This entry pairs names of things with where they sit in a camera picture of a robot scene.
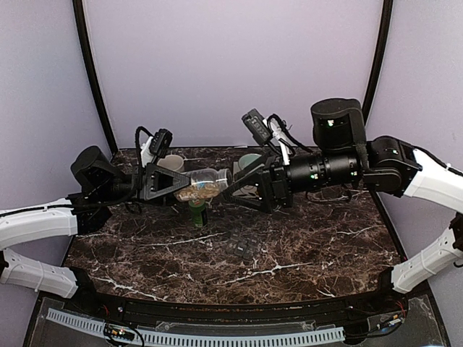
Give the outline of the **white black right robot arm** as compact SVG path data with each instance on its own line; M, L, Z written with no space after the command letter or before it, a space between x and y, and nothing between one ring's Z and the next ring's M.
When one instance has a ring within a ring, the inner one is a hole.
M462 172L429 151L391 136L368 140L360 102L329 98L312 105L318 154L284 160L266 153L224 190L224 198L265 213L289 207L294 194L361 184L371 192L414 197L453 210L443 233L414 257L381 273L369 307L383 314L405 294L462 257Z

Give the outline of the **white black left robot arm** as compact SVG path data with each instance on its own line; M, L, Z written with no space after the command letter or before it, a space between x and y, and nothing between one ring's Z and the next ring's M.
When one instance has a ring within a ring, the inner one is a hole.
M86 315L102 309L102 300L88 274L77 267L57 267L16 253L17 244L55 236L96 232L111 217L109 208L126 202L159 203L190 185L190 178L158 166L159 150L151 161L140 164L131 175L110 163L97 146L84 149L71 171L81 186L44 205L1 211L1 283L44 291L73 302Z

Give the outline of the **clear pill bottle green label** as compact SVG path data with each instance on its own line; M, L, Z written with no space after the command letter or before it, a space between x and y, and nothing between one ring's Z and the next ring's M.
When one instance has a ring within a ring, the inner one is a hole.
M190 185L174 193L180 202L207 200L217 197L232 182L232 174L228 168L216 170L203 168L184 173L190 179Z

